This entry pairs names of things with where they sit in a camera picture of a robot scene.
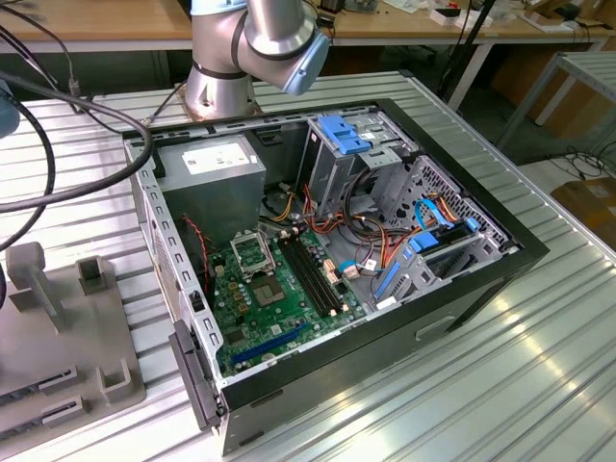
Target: yellow wire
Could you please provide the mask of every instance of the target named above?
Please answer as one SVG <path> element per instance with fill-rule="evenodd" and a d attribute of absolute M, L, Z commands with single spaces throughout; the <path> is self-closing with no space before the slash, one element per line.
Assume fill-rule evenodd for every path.
<path fill-rule="evenodd" d="M 278 217 L 272 218 L 271 220 L 278 223 L 278 222 L 282 221 L 283 219 L 285 219 L 289 215 L 289 213 L 291 212 L 292 204 L 293 204 L 293 195 L 289 194 L 289 200 L 287 201 L 287 207 L 285 208 L 285 211 L 281 215 L 279 215 Z"/>

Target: table leg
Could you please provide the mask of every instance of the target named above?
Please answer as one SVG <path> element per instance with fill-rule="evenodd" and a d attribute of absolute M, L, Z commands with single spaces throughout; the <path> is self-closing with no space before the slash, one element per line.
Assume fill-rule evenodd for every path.
<path fill-rule="evenodd" d="M 483 66 L 485 59 L 488 57 L 488 53 L 492 49 L 493 43 L 482 43 L 480 44 L 475 52 L 473 53 L 473 57 L 467 65 L 464 74 L 462 74 L 462 78 L 460 82 L 458 82 L 457 87 L 453 91 L 451 98 L 449 99 L 448 106 L 452 108 L 454 111 L 460 107 L 466 93 L 469 91 L 469 88 L 473 84 L 473 80 L 477 76 L 477 73 Z"/>
<path fill-rule="evenodd" d="M 605 45 L 604 40 L 596 41 L 595 43 L 590 45 L 590 48 L 588 48 L 588 51 L 601 51 L 604 45 Z M 535 123 L 537 125 L 541 127 L 543 126 L 544 123 L 546 123 L 546 120 L 550 118 L 550 116 L 552 115 L 556 107 L 560 104 L 560 102 L 564 99 L 564 97 L 567 96 L 567 93 L 573 87 L 576 81 L 577 80 L 575 77 L 571 77 L 571 76 L 567 77 L 567 80 L 565 80 L 565 83 L 562 84 L 560 89 L 558 89 L 558 91 L 554 94 L 550 102 L 546 105 L 544 110 L 535 120 Z"/>
<path fill-rule="evenodd" d="M 543 91 L 543 89 L 546 87 L 551 77 L 555 73 L 556 68 L 558 67 L 559 59 L 560 56 L 557 53 L 552 56 L 552 59 L 550 60 L 544 71 L 541 73 L 535 83 L 532 84 L 530 91 L 526 94 L 524 100 L 522 101 L 520 106 L 518 106 L 518 109 L 516 109 L 511 118 L 509 118 L 507 125 L 504 127 L 502 135 L 500 135 L 500 138 L 496 144 L 496 147 L 498 149 L 502 150 L 502 148 L 506 145 L 506 143 L 509 141 L 511 136 L 518 128 L 518 125 L 520 125 L 520 122 L 524 120 L 525 115 L 528 113 L 528 111 L 530 111 L 530 108 L 532 108 L 532 105 L 537 100 L 537 97 L 539 96 L 539 94 L 541 94 L 541 91 Z"/>

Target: blue plastic latch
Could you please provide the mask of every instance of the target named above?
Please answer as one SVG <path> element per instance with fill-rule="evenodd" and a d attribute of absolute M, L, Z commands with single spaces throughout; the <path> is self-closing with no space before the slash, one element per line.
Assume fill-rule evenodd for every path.
<path fill-rule="evenodd" d="M 479 226 L 479 222 L 473 217 L 468 217 L 464 221 L 466 222 L 466 225 L 469 227 L 469 229 L 474 233 L 476 233 L 481 227 Z"/>
<path fill-rule="evenodd" d="M 359 138 L 353 127 L 339 115 L 327 115 L 318 119 L 323 132 L 338 145 L 343 155 L 368 151 L 371 144 Z"/>
<path fill-rule="evenodd" d="M 422 250 L 438 245 L 438 240 L 432 236 L 432 233 L 422 233 L 414 238 L 409 239 L 409 244 L 416 253 L 420 253 Z"/>

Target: cardboard box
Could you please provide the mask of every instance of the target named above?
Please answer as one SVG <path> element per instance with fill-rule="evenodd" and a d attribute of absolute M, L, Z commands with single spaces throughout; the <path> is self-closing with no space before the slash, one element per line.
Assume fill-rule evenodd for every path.
<path fill-rule="evenodd" d="M 616 250 L 616 179 L 572 181 L 552 191 L 552 197 Z"/>

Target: wire bundle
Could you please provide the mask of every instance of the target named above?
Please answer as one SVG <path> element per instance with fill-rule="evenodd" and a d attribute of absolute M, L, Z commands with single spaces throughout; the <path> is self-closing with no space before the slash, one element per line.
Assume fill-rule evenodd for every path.
<path fill-rule="evenodd" d="M 199 227 L 196 224 L 194 224 L 194 222 L 189 218 L 188 215 L 182 216 L 182 220 L 184 222 L 186 222 L 192 228 L 192 231 L 194 231 L 194 234 L 199 239 L 199 243 L 201 244 L 201 253 L 202 253 L 202 256 L 203 256 L 203 271 L 204 271 L 204 278 L 205 278 L 205 284 L 203 285 L 203 293 L 207 294 L 207 292 L 208 292 L 208 280 L 209 280 L 209 275 L 208 275 L 208 248 L 205 245 L 205 241 L 210 241 L 210 240 L 206 236 L 203 236 L 203 233 L 201 232 Z"/>
<path fill-rule="evenodd" d="M 604 174 L 614 178 L 614 175 L 616 174 L 616 164 L 607 159 L 608 149 L 614 144 L 616 144 L 616 141 L 608 143 L 601 151 L 599 151 L 597 155 L 580 152 L 575 146 L 570 145 L 567 146 L 567 151 L 563 154 L 547 156 L 546 159 L 549 160 L 556 168 L 569 173 L 571 176 L 581 181 L 585 181 L 587 178 L 599 178 Z M 557 164 L 554 161 L 556 159 L 564 159 L 567 161 L 567 163 L 574 169 L 575 173 Z M 577 162 L 594 168 L 596 171 L 587 171 L 582 169 L 579 167 Z"/>

